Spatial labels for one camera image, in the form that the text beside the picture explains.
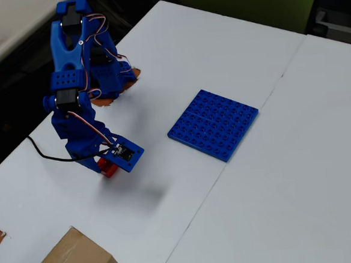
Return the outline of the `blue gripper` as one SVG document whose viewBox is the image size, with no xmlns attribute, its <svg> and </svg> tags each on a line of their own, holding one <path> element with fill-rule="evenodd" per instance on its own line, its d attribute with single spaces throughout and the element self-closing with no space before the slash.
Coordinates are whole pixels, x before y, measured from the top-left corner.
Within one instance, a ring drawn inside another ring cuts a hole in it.
<svg viewBox="0 0 351 263">
<path fill-rule="evenodd" d="M 105 124 L 96 120 L 92 108 L 83 110 L 53 111 L 51 123 L 61 139 L 66 139 L 66 149 L 77 162 L 94 172 L 101 173 L 95 157 L 116 151 L 115 141 Z"/>
</svg>

